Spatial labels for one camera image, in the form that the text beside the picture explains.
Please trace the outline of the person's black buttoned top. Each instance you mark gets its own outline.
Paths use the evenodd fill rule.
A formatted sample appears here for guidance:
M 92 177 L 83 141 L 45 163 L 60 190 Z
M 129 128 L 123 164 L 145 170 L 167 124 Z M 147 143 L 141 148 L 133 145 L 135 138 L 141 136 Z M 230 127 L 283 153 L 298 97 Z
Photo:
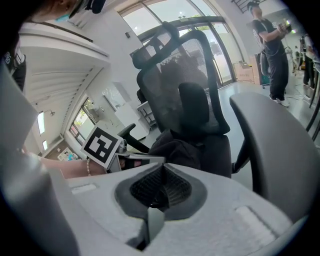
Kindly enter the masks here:
M 12 45 L 4 53 L 3 60 L 19 89 L 23 92 L 25 87 L 27 63 L 26 55 L 22 53 L 19 34 L 16 35 Z

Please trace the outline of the plastic-wrapped white pallet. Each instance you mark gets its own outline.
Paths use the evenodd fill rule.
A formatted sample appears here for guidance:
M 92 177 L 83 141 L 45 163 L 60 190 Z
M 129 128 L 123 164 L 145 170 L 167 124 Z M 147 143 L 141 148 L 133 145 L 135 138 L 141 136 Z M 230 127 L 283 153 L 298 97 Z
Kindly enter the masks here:
M 102 91 L 102 95 L 115 112 L 131 100 L 119 81 L 109 82 Z

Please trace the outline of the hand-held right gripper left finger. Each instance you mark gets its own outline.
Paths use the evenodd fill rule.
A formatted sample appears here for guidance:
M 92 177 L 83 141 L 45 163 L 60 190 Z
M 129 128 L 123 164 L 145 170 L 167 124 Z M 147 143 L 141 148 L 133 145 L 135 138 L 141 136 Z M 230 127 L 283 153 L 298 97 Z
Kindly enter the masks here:
M 164 213 L 148 208 L 143 218 L 128 216 L 116 201 L 115 189 L 120 182 L 159 166 L 150 163 L 110 174 L 71 178 L 67 182 L 81 206 L 101 228 L 135 248 L 142 241 L 149 244 L 158 235 L 165 224 Z

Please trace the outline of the person's left forearm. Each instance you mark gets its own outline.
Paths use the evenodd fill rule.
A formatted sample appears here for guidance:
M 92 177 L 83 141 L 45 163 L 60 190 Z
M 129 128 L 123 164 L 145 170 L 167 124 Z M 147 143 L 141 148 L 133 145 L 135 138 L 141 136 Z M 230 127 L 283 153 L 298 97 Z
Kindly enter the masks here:
M 43 157 L 38 159 L 48 169 L 59 170 L 65 179 L 104 175 L 105 169 L 91 159 L 59 161 Z

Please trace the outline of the black jacket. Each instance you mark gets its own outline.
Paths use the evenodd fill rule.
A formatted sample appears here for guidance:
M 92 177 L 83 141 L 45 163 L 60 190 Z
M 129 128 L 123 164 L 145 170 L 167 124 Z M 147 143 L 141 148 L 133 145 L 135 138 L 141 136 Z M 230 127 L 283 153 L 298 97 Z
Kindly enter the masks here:
M 200 151 L 171 130 L 165 130 L 157 137 L 148 154 L 164 157 L 167 163 L 201 169 Z

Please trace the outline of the cardboard box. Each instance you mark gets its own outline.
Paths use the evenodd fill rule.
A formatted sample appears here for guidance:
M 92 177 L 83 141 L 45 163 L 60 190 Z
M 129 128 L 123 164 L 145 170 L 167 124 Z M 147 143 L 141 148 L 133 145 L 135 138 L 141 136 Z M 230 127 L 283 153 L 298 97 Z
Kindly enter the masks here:
M 247 62 L 239 61 L 234 63 L 233 69 L 237 82 L 254 83 L 253 69 Z
M 249 57 L 249 64 L 252 68 L 253 82 L 255 85 L 262 85 L 261 80 L 261 67 L 259 63 L 260 57 L 258 54 L 254 54 Z

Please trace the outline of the black mesh office chair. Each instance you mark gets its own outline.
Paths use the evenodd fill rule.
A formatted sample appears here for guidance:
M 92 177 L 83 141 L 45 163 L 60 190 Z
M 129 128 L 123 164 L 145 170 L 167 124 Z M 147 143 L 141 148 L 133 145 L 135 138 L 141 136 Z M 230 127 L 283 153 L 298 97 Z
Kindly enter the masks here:
M 237 160 L 231 160 L 230 131 L 220 103 L 210 44 L 202 31 L 180 35 L 163 22 L 151 40 L 132 55 L 136 82 L 160 133 L 171 130 L 200 151 L 202 171 L 230 177 L 251 165 L 253 191 L 292 222 L 314 213 L 320 202 L 320 153 L 301 123 L 256 92 L 232 95 L 230 106 L 243 133 Z M 150 147 L 119 135 L 133 148 Z
M 234 64 L 244 60 L 226 19 L 209 0 L 127 0 L 116 11 L 139 40 L 146 44 L 163 23 L 171 23 L 180 36 L 191 31 L 205 34 L 220 85 L 237 80 Z

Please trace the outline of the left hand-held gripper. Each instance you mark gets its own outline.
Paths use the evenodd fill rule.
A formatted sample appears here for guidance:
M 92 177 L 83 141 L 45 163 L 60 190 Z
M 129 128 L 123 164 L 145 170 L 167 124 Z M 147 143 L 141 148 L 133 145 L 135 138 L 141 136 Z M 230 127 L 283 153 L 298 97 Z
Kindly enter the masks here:
M 126 152 L 127 142 L 118 135 L 108 133 L 103 125 L 95 125 L 80 150 L 90 160 L 101 165 L 107 173 L 116 173 L 122 170 L 118 154 Z M 127 169 L 165 162 L 166 159 L 162 156 L 130 154 L 127 157 Z

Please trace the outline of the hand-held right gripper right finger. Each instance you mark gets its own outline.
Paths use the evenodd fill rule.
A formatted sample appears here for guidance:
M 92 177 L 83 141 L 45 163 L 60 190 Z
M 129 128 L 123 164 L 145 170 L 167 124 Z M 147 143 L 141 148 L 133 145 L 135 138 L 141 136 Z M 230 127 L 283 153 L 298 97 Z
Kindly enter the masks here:
M 150 256 L 248 256 L 293 224 L 280 209 L 233 179 L 171 167 L 201 181 L 207 198 L 190 218 L 164 223 L 149 245 Z

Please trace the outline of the white cube box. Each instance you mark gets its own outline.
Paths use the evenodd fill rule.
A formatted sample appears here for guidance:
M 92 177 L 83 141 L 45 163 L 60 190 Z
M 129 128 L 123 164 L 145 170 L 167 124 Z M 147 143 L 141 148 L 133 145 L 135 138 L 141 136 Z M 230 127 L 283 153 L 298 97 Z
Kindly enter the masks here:
M 150 133 L 150 126 L 143 119 L 137 120 L 135 127 L 130 131 L 130 135 L 137 140 L 145 138 Z
M 129 103 L 125 103 L 120 106 L 115 112 L 116 117 L 125 126 L 135 124 L 137 129 L 143 130 L 144 127 L 140 121 L 141 116 L 138 114 L 137 110 L 134 110 Z

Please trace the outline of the white metal rack table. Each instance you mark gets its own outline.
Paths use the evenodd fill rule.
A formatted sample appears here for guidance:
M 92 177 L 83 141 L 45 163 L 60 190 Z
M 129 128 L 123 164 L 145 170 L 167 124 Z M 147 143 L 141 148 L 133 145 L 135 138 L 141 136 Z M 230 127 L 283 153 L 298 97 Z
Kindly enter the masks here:
M 140 112 L 140 114 L 146 120 L 146 122 L 148 123 L 151 130 L 153 130 L 157 127 L 155 117 L 153 115 L 153 112 L 151 110 L 151 107 L 150 107 L 148 101 L 145 101 L 144 103 L 141 103 L 140 105 L 138 105 L 137 110 Z

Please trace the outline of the black rounded bag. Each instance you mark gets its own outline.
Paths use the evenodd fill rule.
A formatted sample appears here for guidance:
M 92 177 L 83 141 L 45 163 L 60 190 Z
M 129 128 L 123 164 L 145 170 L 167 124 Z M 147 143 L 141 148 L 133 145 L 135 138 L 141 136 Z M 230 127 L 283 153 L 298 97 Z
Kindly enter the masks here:
M 144 96 L 143 92 L 141 91 L 141 89 L 139 89 L 137 92 L 136 92 L 136 95 L 137 95 L 137 98 L 139 100 L 139 102 L 141 104 L 147 102 L 147 99 L 146 97 Z

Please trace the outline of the black balcony railing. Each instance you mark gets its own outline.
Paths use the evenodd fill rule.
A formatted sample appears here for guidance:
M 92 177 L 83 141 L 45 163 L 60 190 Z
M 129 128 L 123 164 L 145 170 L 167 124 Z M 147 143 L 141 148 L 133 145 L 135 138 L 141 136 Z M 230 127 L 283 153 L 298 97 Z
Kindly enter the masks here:
M 231 3 L 235 4 L 242 14 L 248 10 L 247 5 L 249 2 L 251 0 L 231 0 Z

